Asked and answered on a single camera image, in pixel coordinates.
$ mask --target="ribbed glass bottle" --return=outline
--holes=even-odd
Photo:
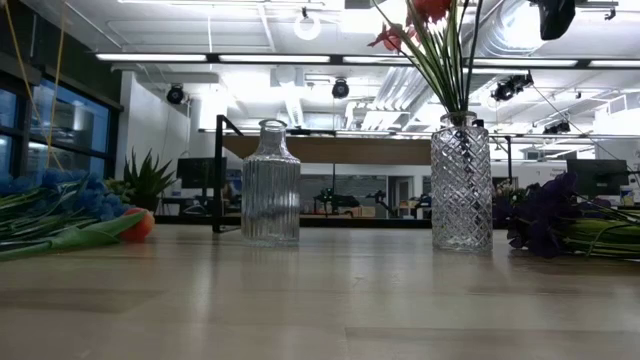
[[[300,234],[300,160],[287,150],[287,125],[260,122],[260,145],[242,167],[242,235],[254,246],[289,246]]]
[[[472,112],[441,118],[453,125],[431,137],[433,247],[490,252],[492,241],[489,133],[470,126]]]

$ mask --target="computer monitor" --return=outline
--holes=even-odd
[[[183,189],[208,189],[214,187],[215,158],[178,159],[177,177],[182,179]],[[226,173],[227,158],[222,158],[221,173]]]
[[[620,186],[629,185],[625,160],[567,160],[567,171],[578,175],[579,195],[620,195]]]

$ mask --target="glass vase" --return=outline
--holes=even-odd
[[[444,115],[450,127],[431,137],[433,247],[491,252],[492,212],[489,132],[471,126],[472,112]]]
[[[242,235],[250,245],[288,246],[300,234],[300,160],[287,150],[287,125],[260,122],[260,145],[242,167]]]

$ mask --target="wooden table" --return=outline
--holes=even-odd
[[[0,263],[0,354],[30,359],[637,359],[640,267],[434,253],[428,230],[297,248],[158,226],[146,244]]]

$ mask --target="white ceiling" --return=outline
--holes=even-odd
[[[59,2],[50,0],[22,0],[54,23],[60,21]],[[485,0],[484,13],[500,0]],[[67,29],[91,49],[102,52],[272,52],[316,54],[380,54],[383,47],[371,48],[379,19],[366,17],[363,11],[344,9],[343,1],[329,1],[331,8],[313,12],[321,21],[319,36],[311,41],[294,33],[298,10],[265,10],[266,28],[257,8],[229,8],[204,6],[169,6],[158,4],[122,4],[117,0],[67,0],[67,3],[104,34],[67,8]],[[385,5],[396,8],[403,0],[387,0]],[[569,31],[559,40],[547,42],[533,56],[579,58],[620,56],[640,57],[640,1],[621,0],[626,6],[618,10],[611,21],[605,21],[605,10],[580,11]],[[519,31],[537,24],[531,19],[518,19]],[[219,74],[232,95],[245,109],[249,118],[274,117],[285,110],[282,88],[270,86],[269,73],[273,66],[232,65],[159,65],[148,66],[150,73],[196,72]],[[383,84],[385,67],[302,67],[305,73],[326,74],[348,78],[350,97],[375,97]],[[588,124],[593,109],[605,104],[594,101],[599,93],[640,87],[640,72],[636,71],[559,71],[532,72],[536,86],[557,109],[576,109],[575,121]],[[334,101],[332,85],[318,84],[300,90],[305,113],[337,113],[344,115],[348,100]],[[575,99],[575,89],[581,99]],[[497,111],[486,106],[487,92],[475,94],[472,110],[484,118],[489,127],[503,131],[526,129],[532,122],[555,113],[535,90],[528,89],[511,102],[501,104]]]

